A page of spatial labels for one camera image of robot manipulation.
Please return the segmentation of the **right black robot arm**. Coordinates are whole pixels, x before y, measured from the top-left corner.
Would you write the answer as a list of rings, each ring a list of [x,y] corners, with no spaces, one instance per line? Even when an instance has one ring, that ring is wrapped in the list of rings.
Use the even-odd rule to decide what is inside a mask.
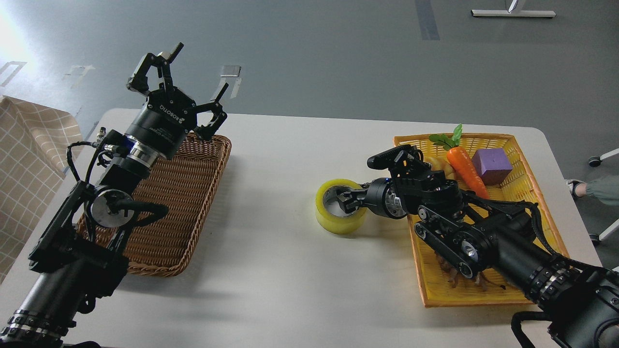
[[[543,234],[536,203],[487,200],[463,191],[443,171],[433,171],[412,145],[372,156],[367,165],[387,169],[390,176],[338,188],[343,212],[368,208],[392,219],[417,215],[416,236],[456,272],[473,279],[495,269],[540,308],[513,315],[520,346],[533,347],[524,321],[550,322],[548,334],[562,348],[619,345],[618,273],[556,252]]]

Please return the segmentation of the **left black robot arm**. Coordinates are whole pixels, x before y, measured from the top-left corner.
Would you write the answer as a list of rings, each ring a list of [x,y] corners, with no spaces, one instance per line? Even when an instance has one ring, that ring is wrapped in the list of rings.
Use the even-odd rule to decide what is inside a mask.
[[[142,57],[126,88],[146,100],[125,133],[101,128],[95,141],[68,145],[76,184],[29,254],[29,269],[39,276],[2,329],[3,348],[63,346],[76,313],[90,313],[126,275],[123,253],[133,229],[168,214],[164,204],[135,200],[135,188],[157,159],[171,160],[190,135],[212,140],[226,120],[227,83],[203,105],[173,84],[170,66],[183,46]]]

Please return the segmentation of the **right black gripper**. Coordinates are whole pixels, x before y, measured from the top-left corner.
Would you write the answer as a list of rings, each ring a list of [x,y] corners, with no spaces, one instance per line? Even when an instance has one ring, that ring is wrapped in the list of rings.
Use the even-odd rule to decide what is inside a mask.
[[[352,216],[368,208],[375,215],[395,218],[395,194],[389,178],[373,180],[364,197],[363,188],[338,188],[338,200],[344,216]]]

